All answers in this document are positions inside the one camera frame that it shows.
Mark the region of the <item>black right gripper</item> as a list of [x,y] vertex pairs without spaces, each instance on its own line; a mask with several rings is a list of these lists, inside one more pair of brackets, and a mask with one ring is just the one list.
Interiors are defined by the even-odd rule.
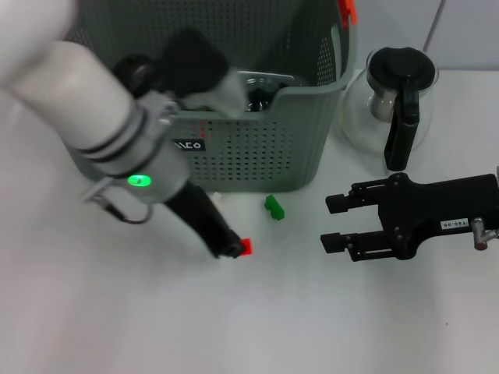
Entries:
[[347,195],[327,196],[325,203],[330,214],[378,205],[384,232],[320,236],[326,253],[347,252],[353,262],[411,259],[429,238],[468,232],[483,251],[498,237],[498,182],[492,174],[419,184],[399,173],[354,183]]

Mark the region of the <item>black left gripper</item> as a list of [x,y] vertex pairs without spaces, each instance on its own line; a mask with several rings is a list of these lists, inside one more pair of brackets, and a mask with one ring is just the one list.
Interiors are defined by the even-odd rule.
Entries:
[[234,259],[242,255],[241,238],[201,187],[187,182],[165,205],[198,234],[213,256]]

